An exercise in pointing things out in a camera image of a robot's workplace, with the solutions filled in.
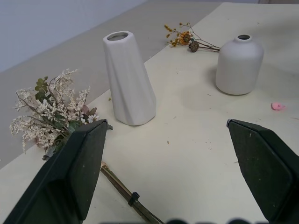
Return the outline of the short round white ceramic vase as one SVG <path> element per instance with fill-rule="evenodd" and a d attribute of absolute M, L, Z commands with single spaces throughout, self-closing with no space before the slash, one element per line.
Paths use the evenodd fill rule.
<path fill-rule="evenodd" d="M 225 43 L 218 56 L 215 84 L 229 95 L 245 95 L 255 88 L 264 49 L 252 36 L 243 34 Z"/>

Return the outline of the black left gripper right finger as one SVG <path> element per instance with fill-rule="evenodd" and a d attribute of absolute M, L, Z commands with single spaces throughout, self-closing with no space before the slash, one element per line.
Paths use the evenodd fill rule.
<path fill-rule="evenodd" d="M 299 156 L 272 130 L 229 119 L 238 164 L 269 224 L 299 224 Z"/>

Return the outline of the tall white twisted ceramic vase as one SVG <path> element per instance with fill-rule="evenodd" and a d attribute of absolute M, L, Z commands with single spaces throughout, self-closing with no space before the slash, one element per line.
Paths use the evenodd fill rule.
<path fill-rule="evenodd" d="M 134 34 L 111 33 L 103 45 L 115 118 L 129 126 L 149 122 L 156 115 L 156 96 Z"/>

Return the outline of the yellow dried flower bunch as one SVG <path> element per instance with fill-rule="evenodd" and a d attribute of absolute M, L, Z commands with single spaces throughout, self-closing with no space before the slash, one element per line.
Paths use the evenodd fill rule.
<path fill-rule="evenodd" d="M 189 51 L 195 53 L 199 50 L 208 52 L 219 52 L 220 47 L 213 45 L 200 38 L 191 27 L 190 23 L 179 23 L 179 28 L 188 28 L 186 31 L 179 31 L 176 28 L 171 28 L 168 25 L 164 25 L 164 28 L 168 31 L 166 38 L 167 43 L 172 47 L 187 46 Z"/>

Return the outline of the white dried flower bouquet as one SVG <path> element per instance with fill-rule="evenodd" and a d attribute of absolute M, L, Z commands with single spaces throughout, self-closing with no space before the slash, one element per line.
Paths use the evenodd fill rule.
<path fill-rule="evenodd" d="M 100 120 L 96 109 L 88 109 L 85 105 L 89 90 L 76 94 L 71 88 L 72 74 L 71 70 L 64 70 L 53 79 L 38 79 L 34 89 L 20 89 L 16 92 L 16 110 L 25 108 L 28 113 L 12 121 L 11 133 L 22 133 L 23 144 L 32 141 L 42 148 L 45 151 L 44 164 L 64 147 L 77 128 Z M 104 173 L 145 222 L 164 224 L 139 202 L 139 195 L 125 188 L 102 162 L 100 173 Z"/>

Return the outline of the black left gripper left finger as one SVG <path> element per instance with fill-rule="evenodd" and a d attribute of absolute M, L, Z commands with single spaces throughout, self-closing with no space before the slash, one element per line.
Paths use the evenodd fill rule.
<path fill-rule="evenodd" d="M 4 224 L 82 224 L 100 174 L 106 133 L 105 119 L 77 128 L 40 168 Z"/>

